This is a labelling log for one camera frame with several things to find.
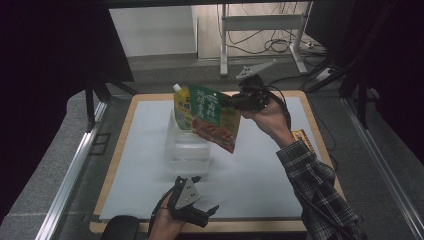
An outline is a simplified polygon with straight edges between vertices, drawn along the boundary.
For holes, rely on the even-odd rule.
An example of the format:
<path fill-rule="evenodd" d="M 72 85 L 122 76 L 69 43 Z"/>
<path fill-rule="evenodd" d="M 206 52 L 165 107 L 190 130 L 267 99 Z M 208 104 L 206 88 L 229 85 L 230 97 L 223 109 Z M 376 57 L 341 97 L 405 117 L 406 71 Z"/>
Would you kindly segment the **person's left hand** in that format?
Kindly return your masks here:
<path fill-rule="evenodd" d="M 156 212 L 148 240 L 175 240 L 186 222 L 174 219 L 167 207 L 169 196 L 167 196 L 159 210 Z"/>

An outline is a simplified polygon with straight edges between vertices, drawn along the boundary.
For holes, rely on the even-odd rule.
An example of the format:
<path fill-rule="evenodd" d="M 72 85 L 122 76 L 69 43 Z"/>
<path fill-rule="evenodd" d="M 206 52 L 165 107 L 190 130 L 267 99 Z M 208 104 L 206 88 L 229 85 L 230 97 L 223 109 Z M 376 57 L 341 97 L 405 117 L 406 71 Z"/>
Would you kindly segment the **small red and gold box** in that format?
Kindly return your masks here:
<path fill-rule="evenodd" d="M 306 144 L 306 146 L 309 148 L 309 150 L 312 152 L 312 154 L 314 156 L 317 156 L 310 139 L 308 138 L 306 132 L 303 129 L 293 130 L 292 135 L 295 140 L 302 140 Z"/>

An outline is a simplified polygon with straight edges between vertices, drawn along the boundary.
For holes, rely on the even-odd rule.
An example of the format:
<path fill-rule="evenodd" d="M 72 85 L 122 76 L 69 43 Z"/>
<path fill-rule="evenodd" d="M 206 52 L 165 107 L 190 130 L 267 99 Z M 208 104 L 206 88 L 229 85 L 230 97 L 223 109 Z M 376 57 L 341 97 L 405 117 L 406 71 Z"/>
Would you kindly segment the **white power strip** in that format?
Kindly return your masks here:
<path fill-rule="evenodd" d="M 318 74 L 315 78 L 317 82 L 321 82 L 334 73 L 333 68 L 325 68 L 320 74 Z"/>

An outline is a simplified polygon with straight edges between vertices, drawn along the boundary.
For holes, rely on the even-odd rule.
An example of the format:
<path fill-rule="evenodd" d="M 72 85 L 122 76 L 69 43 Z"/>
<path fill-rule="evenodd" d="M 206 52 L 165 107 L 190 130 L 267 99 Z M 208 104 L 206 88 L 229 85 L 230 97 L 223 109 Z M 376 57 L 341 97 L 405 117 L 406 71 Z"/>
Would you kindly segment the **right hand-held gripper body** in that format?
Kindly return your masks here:
<path fill-rule="evenodd" d="M 235 101 L 243 103 L 242 111 L 260 111 L 269 103 L 270 95 L 259 73 L 275 63 L 276 60 L 273 59 L 266 63 L 244 66 L 236 76 L 236 79 L 240 81 L 239 93 L 242 94 L 242 98 L 235 99 Z"/>

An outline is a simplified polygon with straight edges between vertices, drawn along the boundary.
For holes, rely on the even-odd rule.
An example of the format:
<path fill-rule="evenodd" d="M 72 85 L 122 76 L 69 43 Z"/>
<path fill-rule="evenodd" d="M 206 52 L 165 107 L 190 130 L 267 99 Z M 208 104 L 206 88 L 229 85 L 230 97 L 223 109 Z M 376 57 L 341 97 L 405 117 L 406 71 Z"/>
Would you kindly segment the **green and red snack packet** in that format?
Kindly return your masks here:
<path fill-rule="evenodd" d="M 230 96 L 199 85 L 189 85 L 192 131 L 233 153 L 241 115 L 230 105 Z"/>

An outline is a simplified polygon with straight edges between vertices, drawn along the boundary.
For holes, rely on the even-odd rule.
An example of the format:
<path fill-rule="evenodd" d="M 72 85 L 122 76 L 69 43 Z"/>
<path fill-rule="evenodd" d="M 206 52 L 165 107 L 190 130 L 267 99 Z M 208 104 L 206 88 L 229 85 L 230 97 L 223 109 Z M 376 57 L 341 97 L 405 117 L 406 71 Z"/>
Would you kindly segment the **white desk frame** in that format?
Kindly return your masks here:
<path fill-rule="evenodd" d="M 220 75 L 228 75 L 228 32 L 260 30 L 295 30 L 295 39 L 288 45 L 288 47 L 299 73 L 306 74 L 307 69 L 300 56 L 299 49 L 311 6 L 312 2 L 308 1 L 303 11 L 299 14 L 237 16 L 229 15 L 229 5 L 222 4 L 219 24 L 221 30 Z"/>

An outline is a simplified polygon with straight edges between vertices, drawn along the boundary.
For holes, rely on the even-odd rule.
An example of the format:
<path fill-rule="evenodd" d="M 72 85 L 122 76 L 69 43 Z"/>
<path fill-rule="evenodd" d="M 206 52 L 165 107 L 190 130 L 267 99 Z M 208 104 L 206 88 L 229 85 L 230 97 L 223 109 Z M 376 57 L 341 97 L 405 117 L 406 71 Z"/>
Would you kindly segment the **aluminium rail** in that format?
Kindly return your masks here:
<path fill-rule="evenodd" d="M 371 159 L 373 160 L 378 172 L 385 182 L 385 185 L 392 195 L 415 240 L 424 240 L 424 221 L 419 216 L 416 207 L 401 187 L 398 179 L 389 167 L 386 158 L 376 144 L 370 131 L 366 129 L 358 119 L 357 110 L 355 109 L 354 104 L 345 98 L 342 98 L 341 102 L 346 108 L 346 111 L 356 131 L 363 141 L 368 153 L 371 156 Z"/>
<path fill-rule="evenodd" d="M 108 104 L 103 102 L 100 102 L 97 105 L 94 113 L 94 127 L 91 131 L 86 132 L 83 135 L 76 153 L 74 154 L 73 159 L 64 176 L 64 179 L 52 202 L 52 205 L 46 214 L 37 236 L 35 237 L 35 240 L 51 240 L 52 236 L 54 235 L 65 206 L 75 186 L 75 182 L 77 181 L 85 160 L 89 154 L 91 144 L 93 143 L 94 137 L 98 132 L 99 124 L 107 107 Z"/>

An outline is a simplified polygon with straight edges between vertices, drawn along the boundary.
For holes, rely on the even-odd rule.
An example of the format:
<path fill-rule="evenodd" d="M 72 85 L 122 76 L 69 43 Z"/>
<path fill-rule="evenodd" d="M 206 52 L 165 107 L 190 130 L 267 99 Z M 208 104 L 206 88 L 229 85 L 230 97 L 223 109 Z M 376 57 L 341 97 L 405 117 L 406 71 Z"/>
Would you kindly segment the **dark curtain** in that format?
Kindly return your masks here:
<path fill-rule="evenodd" d="M 110 12 L 0 0 L 0 224 L 89 82 L 132 78 Z"/>
<path fill-rule="evenodd" d="M 424 164 L 424 0 L 315 0 L 306 34 L 346 66 L 389 3 L 394 7 L 356 73 L 377 91 L 377 110 Z"/>

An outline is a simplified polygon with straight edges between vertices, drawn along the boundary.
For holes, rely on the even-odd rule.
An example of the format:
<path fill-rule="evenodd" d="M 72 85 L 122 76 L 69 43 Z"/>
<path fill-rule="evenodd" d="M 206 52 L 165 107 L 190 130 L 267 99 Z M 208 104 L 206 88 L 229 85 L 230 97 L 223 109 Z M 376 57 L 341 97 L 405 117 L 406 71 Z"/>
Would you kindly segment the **person's right hand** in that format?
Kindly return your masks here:
<path fill-rule="evenodd" d="M 295 142 L 284 113 L 274 100 L 270 100 L 267 107 L 259 112 L 242 111 L 241 115 L 245 119 L 253 120 L 259 129 L 269 135 L 280 148 Z"/>

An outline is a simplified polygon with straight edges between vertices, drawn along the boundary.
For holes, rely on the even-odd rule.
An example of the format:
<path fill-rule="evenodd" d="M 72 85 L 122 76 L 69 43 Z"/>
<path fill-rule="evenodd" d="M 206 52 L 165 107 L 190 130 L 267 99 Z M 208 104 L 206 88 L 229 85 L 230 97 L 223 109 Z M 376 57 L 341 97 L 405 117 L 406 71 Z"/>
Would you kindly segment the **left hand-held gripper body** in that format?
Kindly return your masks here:
<path fill-rule="evenodd" d="M 200 199 L 195 184 L 191 178 L 178 176 L 167 207 L 174 219 L 205 227 L 208 224 L 209 216 L 206 212 L 194 207 L 194 203 Z"/>

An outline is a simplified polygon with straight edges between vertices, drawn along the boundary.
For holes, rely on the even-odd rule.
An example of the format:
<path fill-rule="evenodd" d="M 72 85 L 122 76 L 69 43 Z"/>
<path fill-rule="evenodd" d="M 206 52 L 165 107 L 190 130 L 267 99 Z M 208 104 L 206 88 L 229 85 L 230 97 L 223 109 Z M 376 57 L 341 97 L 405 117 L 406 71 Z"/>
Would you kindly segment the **black rounded object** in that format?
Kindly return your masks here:
<path fill-rule="evenodd" d="M 129 215 L 113 217 L 106 225 L 101 240 L 135 240 L 139 219 Z"/>

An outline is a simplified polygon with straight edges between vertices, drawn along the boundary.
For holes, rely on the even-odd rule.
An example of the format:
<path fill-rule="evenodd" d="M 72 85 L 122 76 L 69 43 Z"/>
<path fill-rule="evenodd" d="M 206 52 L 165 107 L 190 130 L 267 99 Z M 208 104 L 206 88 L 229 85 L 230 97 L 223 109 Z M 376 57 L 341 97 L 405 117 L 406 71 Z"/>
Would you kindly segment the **clear plastic container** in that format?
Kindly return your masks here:
<path fill-rule="evenodd" d="M 180 174 L 204 174 L 210 163 L 210 143 L 190 130 L 181 130 L 171 111 L 165 141 L 165 160 Z"/>

